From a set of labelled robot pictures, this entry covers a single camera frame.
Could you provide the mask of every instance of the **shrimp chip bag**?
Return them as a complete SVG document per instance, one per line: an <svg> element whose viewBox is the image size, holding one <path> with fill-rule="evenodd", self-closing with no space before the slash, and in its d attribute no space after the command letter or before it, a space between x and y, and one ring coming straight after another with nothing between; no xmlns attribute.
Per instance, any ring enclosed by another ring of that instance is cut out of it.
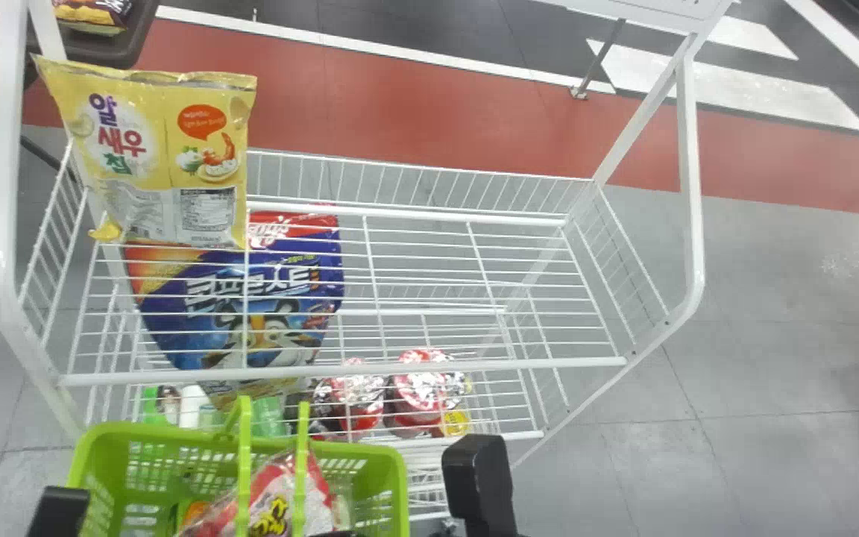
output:
<svg viewBox="0 0 859 537"><path fill-rule="evenodd" d="M245 247L255 76L35 63L108 212L93 238Z"/></svg>

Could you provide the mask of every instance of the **red floor stripe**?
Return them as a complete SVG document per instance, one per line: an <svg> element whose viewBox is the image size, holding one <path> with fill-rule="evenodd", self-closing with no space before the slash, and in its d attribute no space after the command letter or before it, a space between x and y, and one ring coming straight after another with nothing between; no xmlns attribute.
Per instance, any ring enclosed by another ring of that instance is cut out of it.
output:
<svg viewBox="0 0 859 537"><path fill-rule="evenodd" d="M252 146L507 172L588 176L639 102L166 20L137 67L258 76ZM25 122L58 126L50 101L29 89ZM674 113L613 183L678 188ZM859 212L859 136L705 111L699 135L706 195Z"/></svg>

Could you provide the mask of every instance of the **green shopping basket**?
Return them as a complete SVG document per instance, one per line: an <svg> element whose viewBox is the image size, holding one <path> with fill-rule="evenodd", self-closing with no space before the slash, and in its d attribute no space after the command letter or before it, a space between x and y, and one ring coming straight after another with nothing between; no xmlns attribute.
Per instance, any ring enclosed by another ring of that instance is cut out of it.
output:
<svg viewBox="0 0 859 537"><path fill-rule="evenodd" d="M168 425L107 422L95 425L75 446L68 487L91 492L81 535L168 536L184 509L236 487L238 505L250 504L251 469L296 443L296 492L291 535L303 537L303 489L307 448L332 492L350 500L350 522L368 536L409 536L406 467L393 448L307 439L306 402L293 439L251 438L251 401L242 395L224 425L209 434ZM233 434L234 426L238 432ZM248 534L248 510L239 509L236 534Z"/></svg>

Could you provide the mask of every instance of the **white wire shopping cart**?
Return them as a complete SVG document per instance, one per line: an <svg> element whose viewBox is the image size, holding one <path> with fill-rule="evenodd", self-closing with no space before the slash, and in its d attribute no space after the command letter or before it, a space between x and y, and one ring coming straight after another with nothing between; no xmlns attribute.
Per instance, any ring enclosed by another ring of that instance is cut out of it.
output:
<svg viewBox="0 0 859 537"><path fill-rule="evenodd" d="M473 378L471 431L534 441L518 465L678 330L705 286L692 58L731 0L552 3L686 33L596 174L518 175L252 150L252 210L314 212L324 201L339 217L347 295L312 365L200 371L174 369L157 349L134 306L122 247L86 237L83 229L102 211L65 171L74 165L71 146L31 261L16 273L26 13L43 54L65 54L46 0L16 0L0 10L0 330L69 436L100 421L140 419L149 385L451 369L396 360L402 350L432 346ZM681 303L667 306L602 188L672 85L688 209L679 252L687 286ZM76 248L88 251L83 282L69 271ZM70 295L81 296L75 337L57 353L50 337L59 302ZM248 326L242 323L245 342ZM348 367L348 357L365 364ZM614 373L585 393L566 381L572 368ZM400 439L380 428L359 442L388 442L403 453L416 520L447 514L439 455L453 440Z"/></svg>

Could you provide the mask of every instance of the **blue snack bag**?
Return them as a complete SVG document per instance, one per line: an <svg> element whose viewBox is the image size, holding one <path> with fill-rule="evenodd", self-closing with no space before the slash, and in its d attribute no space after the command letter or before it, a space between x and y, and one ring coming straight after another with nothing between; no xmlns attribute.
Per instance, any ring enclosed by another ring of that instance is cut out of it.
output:
<svg viewBox="0 0 859 537"><path fill-rule="evenodd" d="M145 327L177 369L241 367L245 321L248 367L306 365L317 356L344 296L337 217L254 212L248 245L246 258L230 249L137 242L126 247ZM238 393L280 395L299 381L200 384L215 408L228 411Z"/></svg>

